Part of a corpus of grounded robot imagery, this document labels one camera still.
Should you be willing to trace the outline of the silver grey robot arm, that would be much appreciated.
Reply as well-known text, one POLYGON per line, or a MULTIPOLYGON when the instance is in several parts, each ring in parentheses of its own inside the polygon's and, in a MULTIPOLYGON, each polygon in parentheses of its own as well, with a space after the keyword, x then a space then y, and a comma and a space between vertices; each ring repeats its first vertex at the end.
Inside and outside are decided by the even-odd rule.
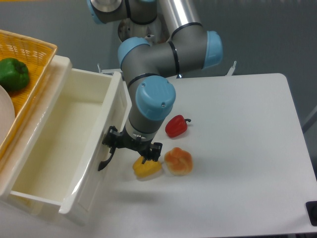
POLYGON ((144 161, 157 161, 162 144, 153 138, 176 98, 168 78, 219 64, 221 38, 203 28, 191 0, 90 0, 87 5, 98 24, 128 19, 148 27, 157 22, 158 9, 162 10, 169 32, 165 42, 151 44, 148 37, 131 33, 118 48, 132 107, 123 131, 111 126, 103 138, 111 155, 116 149, 127 148, 138 152, 144 161))

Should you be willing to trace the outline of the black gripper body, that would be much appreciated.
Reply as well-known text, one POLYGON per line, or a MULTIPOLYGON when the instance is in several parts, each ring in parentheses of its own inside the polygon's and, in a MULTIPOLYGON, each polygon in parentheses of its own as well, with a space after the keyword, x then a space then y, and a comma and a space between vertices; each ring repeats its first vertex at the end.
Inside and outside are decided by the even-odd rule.
POLYGON ((150 144, 151 140, 142 141, 141 139, 132 138, 127 131, 122 131, 119 137, 118 148, 127 148, 133 151, 137 151, 141 156, 150 158, 150 144))

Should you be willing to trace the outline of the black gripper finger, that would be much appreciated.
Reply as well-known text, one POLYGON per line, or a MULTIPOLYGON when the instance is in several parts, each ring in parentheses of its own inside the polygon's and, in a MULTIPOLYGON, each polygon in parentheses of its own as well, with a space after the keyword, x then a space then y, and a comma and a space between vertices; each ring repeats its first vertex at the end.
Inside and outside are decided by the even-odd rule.
POLYGON ((150 143, 146 146, 144 150, 141 151, 141 156, 143 157, 142 164, 145 164, 147 161, 157 162, 162 149, 162 143, 155 142, 150 143))
POLYGON ((123 134, 119 132, 115 126, 110 126, 105 134, 102 144, 110 148, 110 153, 113 155, 117 148, 123 147, 123 134))

